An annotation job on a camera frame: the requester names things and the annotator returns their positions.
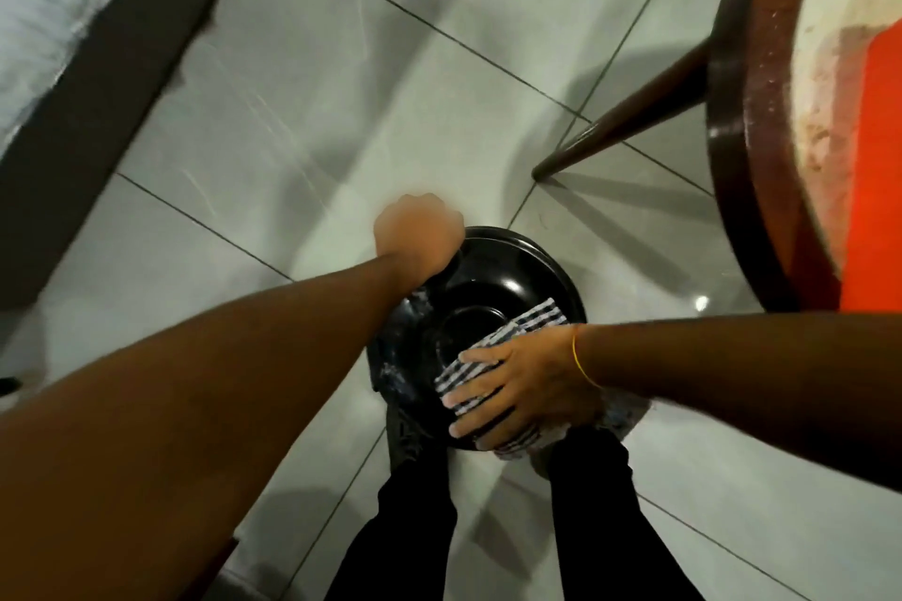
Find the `thin gold bangle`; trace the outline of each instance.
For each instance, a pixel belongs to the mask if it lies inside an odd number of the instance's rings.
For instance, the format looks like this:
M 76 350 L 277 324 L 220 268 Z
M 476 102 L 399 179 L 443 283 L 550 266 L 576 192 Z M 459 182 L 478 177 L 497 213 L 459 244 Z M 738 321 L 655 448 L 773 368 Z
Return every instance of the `thin gold bangle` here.
M 590 378 L 583 369 L 583 365 L 579 363 L 579 356 L 576 356 L 576 334 L 579 333 L 579 326 L 574 326 L 573 328 L 573 340 L 571 341 L 571 349 L 573 350 L 573 360 L 576 362 L 576 367 L 579 369 L 579 372 L 583 374 L 583 378 L 589 381 L 589 383 L 597 387 L 599 390 L 603 390 L 604 388 L 601 385 L 598 385 L 592 378 Z

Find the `white tile floor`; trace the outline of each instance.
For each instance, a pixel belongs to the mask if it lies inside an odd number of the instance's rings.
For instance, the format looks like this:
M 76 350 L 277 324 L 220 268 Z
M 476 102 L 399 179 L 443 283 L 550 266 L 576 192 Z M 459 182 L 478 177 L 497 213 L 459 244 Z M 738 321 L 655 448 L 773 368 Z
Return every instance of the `white tile floor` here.
M 706 314 L 757 310 L 709 194 L 700 111 L 530 193 L 530 167 L 700 41 L 717 3 L 220 0 L 39 304 L 2 315 L 0 374 L 35 389 L 351 265 L 410 189 L 534 238 L 593 321 L 692 318 L 701 296 Z M 239 528 L 217 598 L 322 598 L 387 476 L 383 414 L 358 362 Z M 896 494 L 667 405 L 627 446 L 649 520 L 708 598 L 899 596 Z M 545 482 L 466 455 L 452 493 L 448 598 L 560 597 Z

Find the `checkered cloth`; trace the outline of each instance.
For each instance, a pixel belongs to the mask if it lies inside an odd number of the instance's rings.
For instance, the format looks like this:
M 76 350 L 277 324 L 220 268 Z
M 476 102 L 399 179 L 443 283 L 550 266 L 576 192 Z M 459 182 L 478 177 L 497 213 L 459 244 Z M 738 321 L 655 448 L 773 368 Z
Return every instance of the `checkered cloth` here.
M 526 335 L 539 331 L 547 326 L 558 326 L 567 323 L 567 317 L 558 309 L 558 305 L 552 298 L 543 301 L 539 306 L 524 312 L 513 321 L 502 326 L 494 333 L 481 339 L 473 347 L 495 347 L 520 335 Z M 435 390 L 439 396 L 443 396 L 456 387 L 467 383 L 474 378 L 487 373 L 500 364 L 465 364 L 459 358 L 451 366 L 445 368 L 442 374 L 435 379 Z M 495 392 L 485 396 L 474 397 L 454 407 L 454 413 L 462 416 L 479 406 Z M 648 411 L 648 400 L 637 397 L 635 394 L 624 393 L 617 390 L 605 391 L 608 403 L 605 408 L 603 420 L 599 426 L 608 428 L 619 439 L 626 437 L 627 433 L 638 423 Z M 510 440 L 501 447 L 495 449 L 495 455 L 499 459 L 518 459 L 527 451 L 535 451 L 552 442 L 562 439 L 567 434 L 569 426 L 542 430 L 538 426 L 526 428 L 520 435 Z

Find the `dark bed frame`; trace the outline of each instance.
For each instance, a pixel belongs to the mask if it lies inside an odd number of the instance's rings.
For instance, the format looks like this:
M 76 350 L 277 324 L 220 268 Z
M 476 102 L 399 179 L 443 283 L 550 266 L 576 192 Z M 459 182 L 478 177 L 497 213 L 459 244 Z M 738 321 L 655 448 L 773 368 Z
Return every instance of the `dark bed frame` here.
M 0 310 L 40 291 L 217 0 L 114 0 L 0 159 Z

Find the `black plate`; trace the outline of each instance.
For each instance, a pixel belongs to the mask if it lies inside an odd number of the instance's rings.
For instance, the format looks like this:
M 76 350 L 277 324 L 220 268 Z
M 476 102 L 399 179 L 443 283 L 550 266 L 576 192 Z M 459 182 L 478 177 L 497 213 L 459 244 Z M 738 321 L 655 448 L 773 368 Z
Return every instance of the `black plate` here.
M 513 231 L 468 228 L 451 264 L 400 303 L 367 346 L 373 389 L 432 436 L 474 448 L 473 438 L 448 435 L 455 415 L 435 379 L 461 351 L 549 297 L 570 322 L 585 322 L 573 281 L 545 250 Z

